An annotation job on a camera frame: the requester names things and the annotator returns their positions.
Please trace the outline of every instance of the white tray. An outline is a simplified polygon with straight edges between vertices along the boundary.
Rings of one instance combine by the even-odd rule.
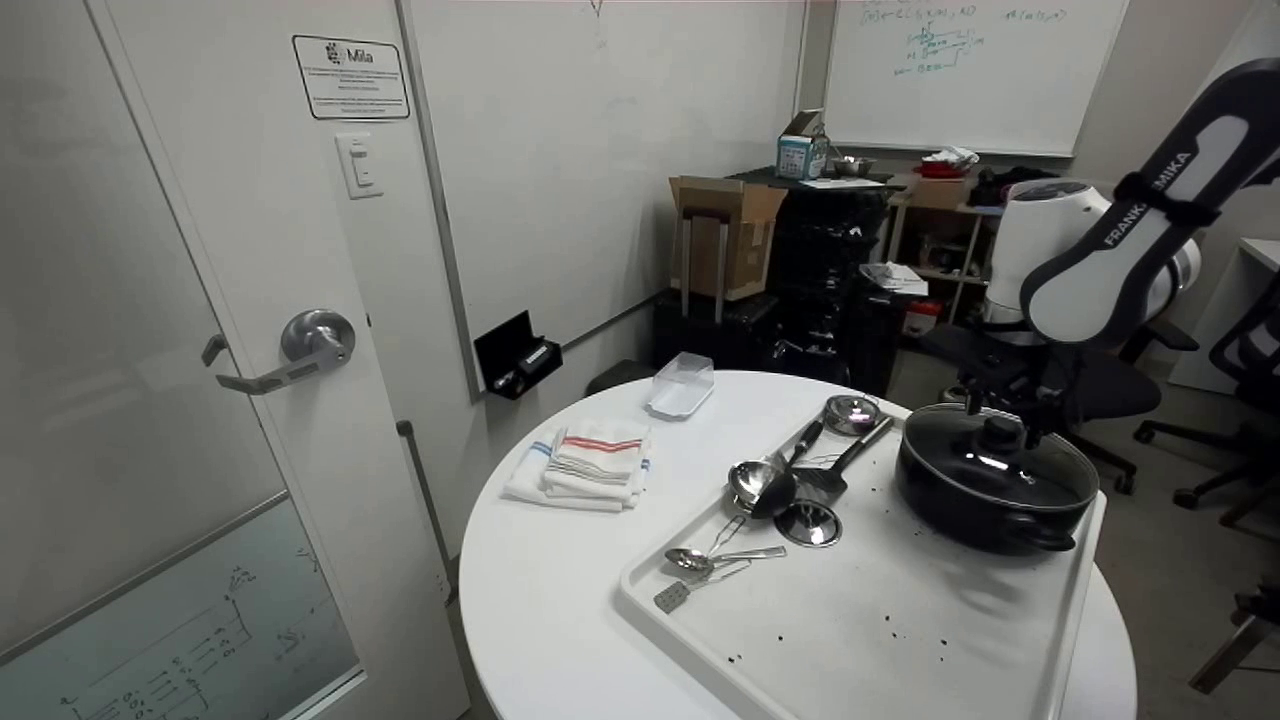
[[[703,508],[611,591],[616,614],[741,717],[1029,720],[1056,717],[1087,595],[1104,497],[1075,553],[990,557],[919,526],[894,487],[901,432],[856,459],[844,535],[703,586],[672,617],[662,547],[709,547]],[[726,547],[783,544],[748,527]]]

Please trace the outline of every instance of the cardboard box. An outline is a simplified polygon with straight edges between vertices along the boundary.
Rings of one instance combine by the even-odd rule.
[[[903,194],[903,199],[911,209],[962,209],[967,204],[967,194],[971,194],[971,179],[967,175],[947,175],[947,179],[935,179],[935,175],[916,175]]]
[[[722,248],[722,296],[743,302],[760,296],[772,266],[772,220],[786,199],[783,189],[743,183],[743,179],[698,179],[672,175],[677,195],[677,254],[672,254],[672,287],[684,286],[688,257],[688,293],[718,296],[718,234]]]

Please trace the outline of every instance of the white napkin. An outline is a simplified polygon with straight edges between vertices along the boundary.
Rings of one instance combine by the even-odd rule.
[[[578,511],[629,511],[634,508],[644,473],[632,473],[622,486],[599,486],[563,469],[553,469],[553,443],[536,439],[525,449],[502,497],[544,508],[578,508]]]
[[[644,425],[589,417],[563,425],[553,449],[553,469],[589,486],[629,486],[644,463]]]

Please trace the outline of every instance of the office chair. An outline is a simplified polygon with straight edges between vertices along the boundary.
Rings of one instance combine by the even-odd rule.
[[[1251,407],[1280,414],[1280,278],[1268,286],[1268,293],[1226,328],[1209,359],[1234,380],[1234,395]],[[1161,425],[1145,419],[1132,432],[1140,443],[1152,443],[1156,437],[1178,437],[1192,443],[1226,449],[1241,455],[1234,469],[1209,475],[1205,486],[1172,491],[1178,508],[1198,508],[1198,501],[1226,486],[1265,486],[1280,473],[1280,437],[1259,437],[1255,429],[1241,425],[1231,437],[1185,429],[1185,425]]]
[[[1198,697],[1214,693],[1249,660],[1249,652],[1255,652],[1280,630],[1280,580],[1259,580],[1259,591],[1234,591],[1231,624],[1231,640],[1218,643],[1192,675]]]
[[[1189,236],[1210,226],[1234,189],[1276,179],[1272,96],[1280,96],[1280,61],[1225,71],[1149,166],[1117,183],[1111,204],[1087,217],[1087,227],[1060,234],[1081,226],[1081,209],[1060,204],[1056,217],[1046,214],[1056,226],[1046,262],[1012,257],[1002,270],[990,262],[989,321],[1001,314],[1002,328],[947,324],[923,337],[926,353],[958,370],[971,414],[1006,407],[1025,419],[1029,439],[1038,439],[1161,403],[1156,380],[1122,364],[1117,349],[1149,324],[1149,293]],[[1029,217],[1025,248],[1038,248],[1036,227],[1038,220]]]

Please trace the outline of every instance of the glass panel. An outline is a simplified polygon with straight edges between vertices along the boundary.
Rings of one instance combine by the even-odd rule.
[[[0,67],[0,717],[284,714],[357,658],[82,4]]]
[[[284,717],[357,652],[287,501],[67,624],[0,673],[0,717]]]

